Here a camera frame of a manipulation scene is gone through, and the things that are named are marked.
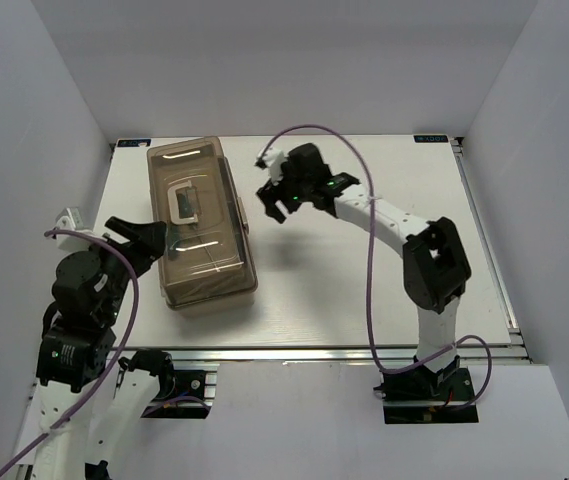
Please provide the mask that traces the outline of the beige cantilever toolbox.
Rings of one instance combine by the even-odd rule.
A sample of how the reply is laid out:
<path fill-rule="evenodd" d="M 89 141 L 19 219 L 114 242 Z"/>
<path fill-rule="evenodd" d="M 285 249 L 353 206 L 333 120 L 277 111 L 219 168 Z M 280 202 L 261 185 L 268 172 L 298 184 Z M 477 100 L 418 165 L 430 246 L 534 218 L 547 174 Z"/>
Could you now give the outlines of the beige cantilever toolbox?
<path fill-rule="evenodd" d="M 167 306 L 186 316 L 243 307 L 258 286 L 246 220 L 217 137 L 156 146 L 147 152 L 153 219 L 167 224 L 159 282 Z M 187 193 L 194 218 L 180 219 Z"/>

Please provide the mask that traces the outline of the large green handle screwdriver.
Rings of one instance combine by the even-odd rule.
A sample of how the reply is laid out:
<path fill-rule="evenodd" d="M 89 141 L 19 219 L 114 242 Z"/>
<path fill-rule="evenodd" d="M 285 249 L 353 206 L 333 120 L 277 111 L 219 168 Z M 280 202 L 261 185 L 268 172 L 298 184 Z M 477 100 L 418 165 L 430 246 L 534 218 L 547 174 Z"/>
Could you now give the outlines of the large green handle screwdriver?
<path fill-rule="evenodd" d="M 176 194 L 176 200 L 177 200 L 178 214 L 180 219 L 195 217 L 196 209 L 187 193 L 178 192 Z"/>

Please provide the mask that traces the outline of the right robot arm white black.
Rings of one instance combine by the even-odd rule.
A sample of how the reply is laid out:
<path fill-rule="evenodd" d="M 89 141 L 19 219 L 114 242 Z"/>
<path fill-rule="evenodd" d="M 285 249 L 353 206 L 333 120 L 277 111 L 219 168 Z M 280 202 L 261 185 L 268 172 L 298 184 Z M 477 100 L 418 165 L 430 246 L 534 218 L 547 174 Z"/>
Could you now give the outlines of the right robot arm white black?
<path fill-rule="evenodd" d="M 453 221 L 424 220 L 375 198 L 356 177 L 333 173 L 312 143 L 289 152 L 265 148 L 256 165 L 268 173 L 256 194 L 278 223 L 310 203 L 368 232 L 400 256 L 404 290 L 417 309 L 418 346 L 410 367 L 385 375 L 415 385 L 427 398 L 441 397 L 459 368 L 457 312 L 471 277 Z"/>

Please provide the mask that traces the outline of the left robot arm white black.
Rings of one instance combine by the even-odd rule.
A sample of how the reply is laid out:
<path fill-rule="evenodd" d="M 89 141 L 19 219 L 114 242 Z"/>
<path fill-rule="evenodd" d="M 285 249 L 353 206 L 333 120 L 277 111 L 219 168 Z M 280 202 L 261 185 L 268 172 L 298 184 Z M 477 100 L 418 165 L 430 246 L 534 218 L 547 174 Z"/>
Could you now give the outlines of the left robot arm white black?
<path fill-rule="evenodd" d="M 50 233 L 84 244 L 58 264 L 45 315 L 36 479 L 119 478 L 145 409 L 175 387 L 169 353 L 143 349 L 127 359 L 129 336 L 113 331 L 126 292 L 138 301 L 140 277 L 163 256 L 167 225 L 111 217 L 106 226 L 124 240 L 62 227 Z"/>

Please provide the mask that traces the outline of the blue label sticker left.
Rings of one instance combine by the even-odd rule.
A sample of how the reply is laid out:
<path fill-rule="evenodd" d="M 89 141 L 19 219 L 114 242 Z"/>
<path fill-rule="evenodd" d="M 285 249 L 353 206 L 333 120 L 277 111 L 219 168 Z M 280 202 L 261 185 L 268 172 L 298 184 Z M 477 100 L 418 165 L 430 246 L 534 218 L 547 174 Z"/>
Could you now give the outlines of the blue label sticker left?
<path fill-rule="evenodd" d="M 119 139 L 116 143 L 117 148 L 148 148 L 150 145 L 150 139 Z"/>

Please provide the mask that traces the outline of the blue label sticker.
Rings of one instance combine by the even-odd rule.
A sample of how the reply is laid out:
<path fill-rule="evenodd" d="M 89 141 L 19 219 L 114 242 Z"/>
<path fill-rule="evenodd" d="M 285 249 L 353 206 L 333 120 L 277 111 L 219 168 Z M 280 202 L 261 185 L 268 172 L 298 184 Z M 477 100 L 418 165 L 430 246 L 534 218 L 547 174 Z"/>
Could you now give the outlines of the blue label sticker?
<path fill-rule="evenodd" d="M 116 143 L 117 148 L 148 148 L 150 145 L 150 139 L 119 139 Z"/>
<path fill-rule="evenodd" d="M 416 143 L 448 143 L 449 139 L 443 134 L 416 134 L 413 136 Z"/>

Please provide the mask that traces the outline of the blue label sticker right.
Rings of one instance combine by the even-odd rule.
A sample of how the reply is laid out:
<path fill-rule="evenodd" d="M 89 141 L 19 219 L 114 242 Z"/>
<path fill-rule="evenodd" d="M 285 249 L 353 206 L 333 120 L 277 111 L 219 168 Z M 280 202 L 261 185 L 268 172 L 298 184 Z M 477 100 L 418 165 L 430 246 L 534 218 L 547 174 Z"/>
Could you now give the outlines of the blue label sticker right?
<path fill-rule="evenodd" d="M 448 143 L 449 139 L 443 134 L 416 134 L 413 136 L 416 143 Z"/>

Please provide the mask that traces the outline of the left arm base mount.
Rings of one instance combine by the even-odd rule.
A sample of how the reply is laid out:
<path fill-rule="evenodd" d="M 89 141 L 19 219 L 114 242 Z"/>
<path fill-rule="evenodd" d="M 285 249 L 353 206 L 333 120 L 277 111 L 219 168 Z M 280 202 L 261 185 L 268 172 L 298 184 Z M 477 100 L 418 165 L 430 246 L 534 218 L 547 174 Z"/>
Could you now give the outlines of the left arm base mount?
<path fill-rule="evenodd" d="M 216 380 L 217 372 L 213 367 L 174 363 L 142 417 L 204 420 L 214 401 Z"/>

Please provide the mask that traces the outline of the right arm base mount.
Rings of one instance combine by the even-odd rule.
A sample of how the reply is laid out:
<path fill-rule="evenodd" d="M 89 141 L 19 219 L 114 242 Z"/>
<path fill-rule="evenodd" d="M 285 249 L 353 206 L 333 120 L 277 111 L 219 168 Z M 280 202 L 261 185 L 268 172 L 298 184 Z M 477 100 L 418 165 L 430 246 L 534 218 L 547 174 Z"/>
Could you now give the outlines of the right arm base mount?
<path fill-rule="evenodd" d="M 373 388 L 382 401 L 387 425 L 477 424 L 477 407 L 470 401 L 475 390 L 467 368 L 458 369 L 449 379 L 431 391 L 417 382 L 416 372 L 382 375 Z"/>

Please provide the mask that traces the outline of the aluminium front rail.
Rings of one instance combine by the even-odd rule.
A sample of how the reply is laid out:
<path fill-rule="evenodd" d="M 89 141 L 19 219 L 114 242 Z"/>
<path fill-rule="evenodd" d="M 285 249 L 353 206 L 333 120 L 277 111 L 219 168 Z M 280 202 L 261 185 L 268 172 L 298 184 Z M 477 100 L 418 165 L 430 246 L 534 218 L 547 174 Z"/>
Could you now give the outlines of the aluminium front rail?
<path fill-rule="evenodd" d="M 476 343 L 458 347 L 458 355 L 464 361 L 481 361 L 486 359 L 486 351 Z M 510 344 L 490 347 L 493 360 L 498 362 L 510 360 L 528 360 L 529 355 L 523 345 Z M 223 350 L 169 350 L 165 349 L 174 361 L 193 362 L 230 362 L 230 361 L 370 361 L 372 356 L 368 349 L 223 349 Z M 411 362 L 413 349 L 382 348 L 378 349 L 378 357 L 384 365 Z"/>

